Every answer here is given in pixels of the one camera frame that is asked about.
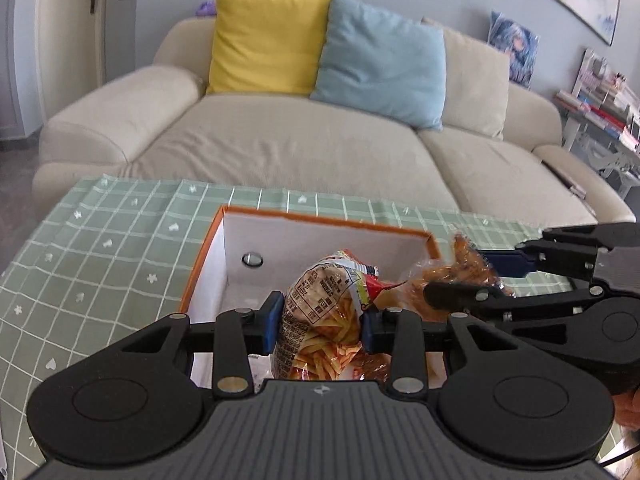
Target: orange box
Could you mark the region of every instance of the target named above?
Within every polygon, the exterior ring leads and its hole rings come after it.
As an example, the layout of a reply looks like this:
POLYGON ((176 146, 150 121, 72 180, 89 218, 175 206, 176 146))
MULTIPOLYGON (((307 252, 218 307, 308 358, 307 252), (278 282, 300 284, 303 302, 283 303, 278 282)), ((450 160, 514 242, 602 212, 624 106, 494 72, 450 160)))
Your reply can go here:
MULTIPOLYGON (((431 233, 272 210, 222 206, 200 248, 180 312, 191 322, 216 319, 241 306, 258 309, 272 290, 287 289, 314 263, 347 249, 397 283, 417 262, 441 259, 431 233), (263 264, 247 267, 247 253, 263 264)), ((191 379, 210 383, 211 354, 196 354, 191 379)))

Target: light blue pillow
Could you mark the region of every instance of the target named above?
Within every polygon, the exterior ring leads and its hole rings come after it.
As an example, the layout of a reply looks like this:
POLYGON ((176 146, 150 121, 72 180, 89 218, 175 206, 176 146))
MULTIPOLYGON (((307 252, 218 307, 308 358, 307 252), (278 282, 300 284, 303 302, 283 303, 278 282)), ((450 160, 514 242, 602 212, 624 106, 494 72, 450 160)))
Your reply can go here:
POLYGON ((446 83, 441 29, 358 0, 331 0, 311 99, 439 130, 446 83))

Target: table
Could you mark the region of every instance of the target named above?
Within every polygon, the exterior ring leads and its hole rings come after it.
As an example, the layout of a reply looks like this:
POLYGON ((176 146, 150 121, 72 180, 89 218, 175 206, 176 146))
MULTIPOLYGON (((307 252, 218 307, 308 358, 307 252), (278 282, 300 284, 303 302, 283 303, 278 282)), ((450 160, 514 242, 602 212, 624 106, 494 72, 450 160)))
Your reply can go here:
MULTIPOLYGON (((517 222, 384 200, 186 180, 82 180, 0 276, 0 420, 10 479, 44 460, 24 416, 29 394, 55 372, 178 310, 211 218, 224 204, 429 230, 443 249, 457 230, 487 249, 540 234, 517 222)), ((570 290, 566 279, 540 272, 505 281, 519 295, 570 290)))
POLYGON ((619 196, 624 200, 632 187, 640 186, 640 180, 631 172, 632 168, 640 167, 640 155, 625 146, 618 136, 604 130, 598 123, 590 120, 585 114, 565 105, 562 101, 556 103, 567 113, 567 120, 562 131, 562 146, 571 151, 577 141, 587 154, 591 167, 607 178, 613 171, 620 176, 619 196), (603 146, 593 136, 594 129, 600 133, 605 143, 615 147, 615 152, 603 146))

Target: snack bag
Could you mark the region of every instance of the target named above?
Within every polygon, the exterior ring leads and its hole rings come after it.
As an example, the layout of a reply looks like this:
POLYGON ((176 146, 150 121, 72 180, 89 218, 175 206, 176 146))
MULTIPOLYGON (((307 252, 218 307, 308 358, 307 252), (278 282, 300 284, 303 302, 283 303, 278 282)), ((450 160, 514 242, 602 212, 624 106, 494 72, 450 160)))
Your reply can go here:
MULTIPOLYGON (((425 260, 414 266, 408 280, 391 290, 383 291, 374 304, 379 310, 388 306, 401 306, 416 312, 424 321, 446 322, 449 312, 436 310, 424 301, 422 290, 429 282, 459 282, 472 285, 499 286, 507 295, 513 296, 512 290, 505 288, 495 269, 484 259, 475 245, 463 234, 456 234, 453 240, 454 263, 443 265, 437 260, 425 260)), ((447 375, 440 352, 427 352, 429 386, 442 386, 447 375)), ((388 365, 385 367, 383 359, 368 354, 358 355, 355 364, 360 374, 357 379, 386 380, 388 365)))
POLYGON ((360 350, 359 317, 383 285, 375 267, 338 251, 289 288, 272 359, 277 379, 336 380, 360 350))
POLYGON ((422 290, 429 282, 499 286, 506 295, 514 295, 512 290, 504 286, 491 264, 476 250, 473 242, 462 233, 454 236, 453 253, 454 263, 450 266, 433 260, 419 262, 405 283, 379 295, 374 302, 376 307, 382 310, 388 306, 401 306, 418 313, 424 321, 446 322, 449 312, 436 310, 424 301, 422 290))

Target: pillow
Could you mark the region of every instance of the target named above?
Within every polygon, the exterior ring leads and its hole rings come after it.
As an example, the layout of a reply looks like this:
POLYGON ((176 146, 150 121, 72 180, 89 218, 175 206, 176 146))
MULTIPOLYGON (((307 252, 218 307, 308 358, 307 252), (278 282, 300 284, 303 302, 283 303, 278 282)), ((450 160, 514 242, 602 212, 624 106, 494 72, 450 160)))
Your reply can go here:
POLYGON ((331 0, 310 98, 440 129, 446 70, 441 30, 358 0, 331 0))
POLYGON ((444 32, 447 99, 442 122, 501 139, 509 100, 509 56, 427 18, 422 22, 444 32))
POLYGON ((216 0, 216 6, 207 93, 311 94, 329 0, 216 0))

